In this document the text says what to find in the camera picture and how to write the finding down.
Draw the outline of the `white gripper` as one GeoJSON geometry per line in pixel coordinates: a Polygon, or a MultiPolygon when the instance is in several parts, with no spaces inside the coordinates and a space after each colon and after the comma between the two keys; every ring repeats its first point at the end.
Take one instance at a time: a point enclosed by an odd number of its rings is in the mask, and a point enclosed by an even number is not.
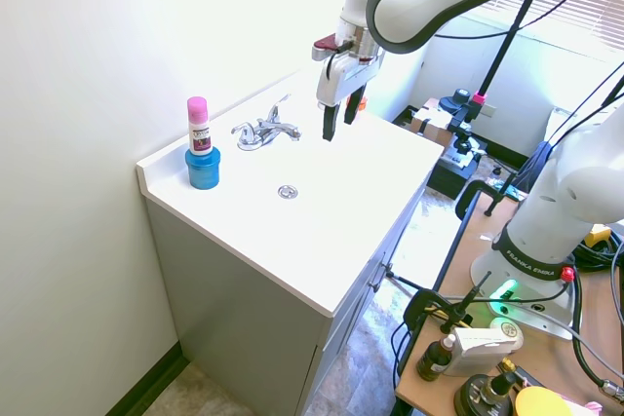
{"type": "Polygon", "coordinates": [[[380,50],[368,61],[361,61],[350,52],[334,55],[326,60],[316,92],[318,102],[325,106],[323,140],[332,141],[339,103],[348,96],[344,123],[351,125],[354,122],[365,98],[365,85],[377,75],[384,58],[385,51],[380,50]]]}

